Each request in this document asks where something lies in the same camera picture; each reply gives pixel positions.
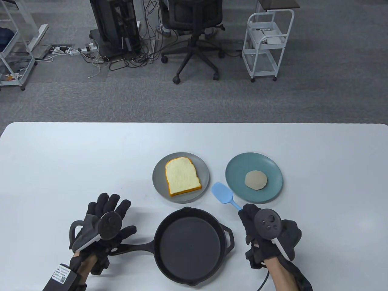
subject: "chair base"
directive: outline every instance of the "chair base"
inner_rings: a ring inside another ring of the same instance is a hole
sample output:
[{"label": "chair base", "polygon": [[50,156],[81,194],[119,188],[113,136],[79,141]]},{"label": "chair base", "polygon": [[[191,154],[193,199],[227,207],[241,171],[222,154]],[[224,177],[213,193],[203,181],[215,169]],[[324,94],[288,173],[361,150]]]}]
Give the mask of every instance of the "chair base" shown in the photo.
[{"label": "chair base", "polygon": [[219,51],[218,56],[220,58],[223,58],[223,57],[225,57],[225,54],[224,54],[222,48],[216,47],[216,46],[214,46],[214,47],[201,46],[201,45],[198,45],[197,42],[199,42],[198,37],[193,37],[192,36],[190,38],[189,43],[188,43],[188,45],[186,47],[175,48],[175,49],[166,50],[166,51],[162,52],[162,54],[161,54],[161,56],[162,56],[161,57],[161,61],[164,64],[168,62],[168,57],[166,57],[167,55],[186,54],[182,64],[180,65],[180,67],[179,67],[179,69],[177,71],[176,76],[173,78],[173,82],[175,84],[179,84],[180,83],[179,74],[182,72],[182,70],[187,65],[187,63],[189,62],[191,57],[194,56],[194,55],[198,56],[203,62],[205,62],[209,67],[211,67],[214,70],[213,80],[219,80],[220,79],[220,76],[219,76],[219,73],[218,73],[218,68],[209,60],[209,58],[207,56],[204,55],[203,52]]}]

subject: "black bag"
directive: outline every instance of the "black bag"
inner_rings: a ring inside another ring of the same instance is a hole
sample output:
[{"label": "black bag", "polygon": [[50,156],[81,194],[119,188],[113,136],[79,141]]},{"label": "black bag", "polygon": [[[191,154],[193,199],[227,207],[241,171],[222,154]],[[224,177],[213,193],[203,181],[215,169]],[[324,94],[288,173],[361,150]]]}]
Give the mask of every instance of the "black bag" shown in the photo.
[{"label": "black bag", "polygon": [[14,32],[8,28],[0,27],[0,52],[3,52],[7,44],[14,37]]}]

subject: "computer tower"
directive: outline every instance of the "computer tower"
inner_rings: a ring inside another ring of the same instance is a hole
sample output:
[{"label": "computer tower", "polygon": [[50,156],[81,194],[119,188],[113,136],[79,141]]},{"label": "computer tower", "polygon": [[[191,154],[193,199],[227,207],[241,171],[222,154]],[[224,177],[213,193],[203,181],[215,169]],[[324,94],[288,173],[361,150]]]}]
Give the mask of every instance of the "computer tower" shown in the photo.
[{"label": "computer tower", "polygon": [[139,54],[141,42],[133,0],[90,0],[90,3],[101,38],[114,50]]}]

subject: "sneaker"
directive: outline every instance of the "sneaker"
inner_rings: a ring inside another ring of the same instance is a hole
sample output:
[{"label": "sneaker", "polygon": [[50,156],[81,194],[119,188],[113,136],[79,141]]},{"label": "sneaker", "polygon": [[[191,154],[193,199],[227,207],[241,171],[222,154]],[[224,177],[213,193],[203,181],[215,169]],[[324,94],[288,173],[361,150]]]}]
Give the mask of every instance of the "sneaker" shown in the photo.
[{"label": "sneaker", "polygon": [[163,27],[163,25],[158,25],[156,27],[156,32],[163,35],[164,37],[171,37],[171,30],[170,29],[166,29]]},{"label": "sneaker", "polygon": [[211,28],[211,33],[206,33],[205,32],[205,39],[206,40],[211,39],[213,36],[215,36],[217,34],[217,32],[218,32],[218,29],[216,29],[215,27],[212,27]]}]

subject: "black glove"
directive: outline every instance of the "black glove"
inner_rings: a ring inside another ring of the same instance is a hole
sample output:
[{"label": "black glove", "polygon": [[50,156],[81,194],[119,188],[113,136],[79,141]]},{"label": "black glove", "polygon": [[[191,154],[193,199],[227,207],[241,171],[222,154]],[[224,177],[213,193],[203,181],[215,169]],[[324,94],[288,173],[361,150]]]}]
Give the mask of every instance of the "black glove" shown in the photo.
[{"label": "black glove", "polygon": [[239,211],[241,222],[246,231],[246,243],[251,244],[252,246],[251,250],[247,252],[246,256],[252,258],[249,260],[251,267],[256,269],[260,269],[262,267],[262,261],[279,256],[281,254],[276,245],[274,245],[271,241],[263,239],[256,230],[253,221],[255,215],[260,210],[261,209],[254,204],[245,204],[242,210]]},{"label": "black glove", "polygon": [[[129,207],[131,206],[131,202],[129,200],[123,200],[120,205],[116,208],[118,201],[120,200],[120,196],[117,194],[112,194],[110,197],[107,193],[102,193],[96,202],[90,202],[88,206],[88,211],[86,214],[92,214],[97,216],[99,219],[107,212],[114,211],[120,215],[121,219],[125,217],[125,214]],[[81,235],[82,229],[77,234],[76,239]],[[92,243],[87,248],[80,251],[80,255],[77,257],[73,257],[70,261],[70,269],[77,270],[81,263],[86,260],[91,254],[95,254],[97,256],[97,263],[93,267],[91,273],[94,275],[100,275],[102,270],[109,266],[108,253],[116,248],[121,242],[136,233],[136,227],[134,225],[127,226],[119,232],[119,234],[109,241],[104,241],[100,239]]]},{"label": "black glove", "polygon": [[[242,210],[239,211],[240,219],[246,231],[246,243],[250,243],[252,246],[251,249],[245,254],[247,260],[249,260],[251,264],[251,268],[260,269],[265,267],[265,265],[262,264],[264,260],[277,257],[280,264],[294,276],[300,291],[312,291],[310,282],[300,272],[300,270],[292,262],[287,261],[281,255],[275,244],[273,244],[271,241],[263,239],[258,234],[254,224],[254,218],[260,210],[261,209],[254,204],[246,204]],[[301,230],[298,228],[298,225],[295,221],[292,220],[282,220],[282,227],[283,231],[279,239],[287,241],[292,248],[295,247],[301,238]],[[265,284],[268,278],[268,274],[259,290]]]}]

